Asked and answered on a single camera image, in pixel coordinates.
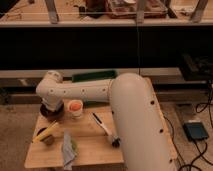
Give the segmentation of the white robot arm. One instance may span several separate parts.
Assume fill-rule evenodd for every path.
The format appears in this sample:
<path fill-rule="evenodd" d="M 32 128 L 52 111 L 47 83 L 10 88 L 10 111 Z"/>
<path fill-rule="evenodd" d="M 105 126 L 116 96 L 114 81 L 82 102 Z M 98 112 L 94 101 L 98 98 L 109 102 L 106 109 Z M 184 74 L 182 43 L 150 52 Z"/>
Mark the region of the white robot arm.
<path fill-rule="evenodd" d="M 65 99 L 109 103 L 128 171 L 177 171 L 164 118 L 146 78 L 124 73 L 114 79 L 64 83 L 60 73 L 49 71 L 36 93 L 52 112 Z"/>

